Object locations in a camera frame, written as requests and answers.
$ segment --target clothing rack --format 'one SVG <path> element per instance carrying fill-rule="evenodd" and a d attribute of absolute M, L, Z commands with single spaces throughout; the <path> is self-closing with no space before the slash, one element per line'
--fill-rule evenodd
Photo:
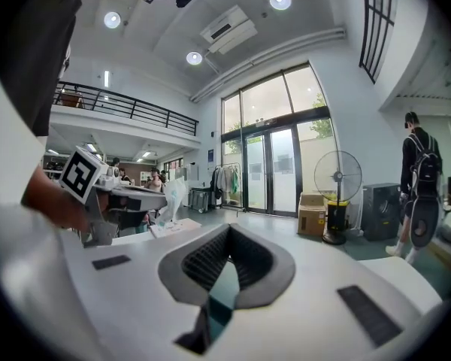
<path fill-rule="evenodd" d="M 241 191 L 241 205 L 239 206 L 239 209 L 238 209 L 238 211 L 237 211 L 237 216 L 239 216 L 239 211 L 243 211 L 244 213 L 246 212 L 246 208 L 244 207 L 244 203 L 243 203 L 243 199 L 244 199 L 244 190 L 242 189 L 243 183 L 242 183 L 242 170 L 241 170 L 241 164 L 240 164 L 240 163 L 237 163 L 237 162 L 234 162 L 234 163 L 226 163 L 226 164 L 224 164 L 224 165 L 216 165 L 214 171 L 215 171 L 217 168 L 219 168 L 219 167 L 224 168 L 224 167 L 227 167 L 227 166 L 233 166 L 234 168 L 237 169 L 238 174 L 239 174 L 239 189 L 240 189 L 240 191 Z M 222 196 L 222 204 L 221 204 L 221 206 L 220 206 L 221 208 L 222 208 L 223 204 L 224 204 L 224 199 L 223 199 L 223 196 Z"/>

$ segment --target glass door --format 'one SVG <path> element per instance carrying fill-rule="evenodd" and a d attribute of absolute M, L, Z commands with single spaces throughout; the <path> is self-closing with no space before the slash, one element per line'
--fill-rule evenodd
<path fill-rule="evenodd" d="M 297 216 L 302 180 L 298 138 L 291 128 L 247 136 L 244 199 L 248 211 Z"/>

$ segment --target balcony railing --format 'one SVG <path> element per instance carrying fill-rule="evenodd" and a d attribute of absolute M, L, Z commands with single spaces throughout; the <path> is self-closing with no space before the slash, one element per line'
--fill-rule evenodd
<path fill-rule="evenodd" d="M 364 2 L 365 23 L 359 67 L 362 67 L 372 82 L 376 83 L 394 26 L 395 1 L 364 0 Z"/>
<path fill-rule="evenodd" d="M 166 108 L 105 89 L 61 81 L 53 96 L 55 105 L 116 115 L 196 135 L 197 120 Z"/>

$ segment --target air conditioner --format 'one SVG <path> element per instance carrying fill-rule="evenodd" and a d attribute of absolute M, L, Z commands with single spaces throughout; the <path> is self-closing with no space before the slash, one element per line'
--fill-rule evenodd
<path fill-rule="evenodd" d="M 222 55 L 257 34 L 254 23 L 235 5 L 201 32 L 211 46 L 209 52 Z"/>

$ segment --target black speaker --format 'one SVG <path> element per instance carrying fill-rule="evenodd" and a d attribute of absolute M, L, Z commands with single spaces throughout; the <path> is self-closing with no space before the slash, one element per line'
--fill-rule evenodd
<path fill-rule="evenodd" d="M 368 241 L 381 241 L 398 235 L 398 184 L 370 184 L 364 186 L 361 229 Z"/>

